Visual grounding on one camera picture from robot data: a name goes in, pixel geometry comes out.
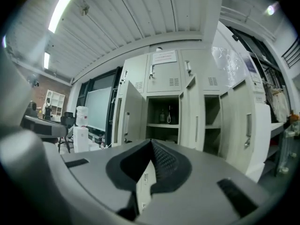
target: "hanging garment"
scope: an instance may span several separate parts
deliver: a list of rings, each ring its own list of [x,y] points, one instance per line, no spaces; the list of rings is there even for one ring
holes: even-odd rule
[[[276,122],[278,122],[278,120],[277,120],[276,115],[274,113],[272,86],[267,84],[267,83],[264,83],[263,88],[265,90],[266,99],[267,99],[266,104],[269,105],[269,107],[270,107],[271,122],[276,123]]]
[[[286,122],[290,115],[290,110],[283,92],[278,92],[278,90],[273,92],[272,107],[274,108],[274,113],[278,122]]]

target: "open cabinet door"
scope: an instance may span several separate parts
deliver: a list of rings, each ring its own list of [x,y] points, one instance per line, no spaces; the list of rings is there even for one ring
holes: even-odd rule
[[[205,102],[196,75],[191,77],[179,99],[179,145],[203,151],[205,136]]]
[[[250,143],[251,138],[251,123],[252,123],[252,109],[251,109],[251,96],[248,91],[246,81],[241,82],[234,88],[229,95],[230,107],[228,107],[228,114],[231,120],[223,126],[228,126],[228,151],[226,161],[246,173],[249,166],[250,159],[253,153],[253,144]]]
[[[118,145],[140,139],[143,97],[130,81],[124,84],[120,107]]]

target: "person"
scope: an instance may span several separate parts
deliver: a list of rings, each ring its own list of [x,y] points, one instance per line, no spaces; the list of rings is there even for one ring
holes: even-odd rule
[[[50,98],[48,97],[46,102],[43,105],[43,119],[47,120],[47,121],[51,121],[51,117],[52,117],[52,108],[51,108],[51,104],[50,104]]]

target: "brick wall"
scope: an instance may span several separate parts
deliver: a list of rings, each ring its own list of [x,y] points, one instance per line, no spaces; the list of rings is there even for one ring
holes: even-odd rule
[[[69,95],[71,91],[71,87],[64,85],[60,82],[57,82],[55,80],[52,80],[51,78],[45,77],[40,74],[36,74],[30,70],[25,69],[24,67],[21,67],[16,64],[16,67],[18,70],[21,72],[21,74],[27,79],[27,77],[31,74],[34,74],[37,77],[37,80],[39,82],[38,87],[33,88],[33,98],[32,100],[37,103],[37,107],[43,107],[45,98],[47,95],[48,90],[52,90],[54,92],[58,92],[60,94],[65,95],[65,100],[64,100],[64,106],[62,109],[62,114],[66,111],[67,109],[67,104],[69,100]]]

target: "fluorescent light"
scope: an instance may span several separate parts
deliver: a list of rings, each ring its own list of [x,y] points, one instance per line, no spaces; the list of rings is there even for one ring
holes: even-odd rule
[[[4,48],[6,48],[6,35],[4,35],[3,39],[2,39],[2,46]]]
[[[71,0],[59,0],[58,1],[57,5],[55,7],[55,10],[52,14],[52,18],[51,18],[48,30],[55,33],[57,24],[60,21],[60,18],[70,1]]]
[[[49,59],[50,59],[50,54],[46,53],[44,54],[44,68],[48,69],[49,67]]]
[[[270,6],[268,6],[268,8],[267,8],[267,13],[268,13],[268,15],[273,15],[274,13],[275,13],[275,9],[274,9],[274,7],[272,6],[272,5],[270,5]]]

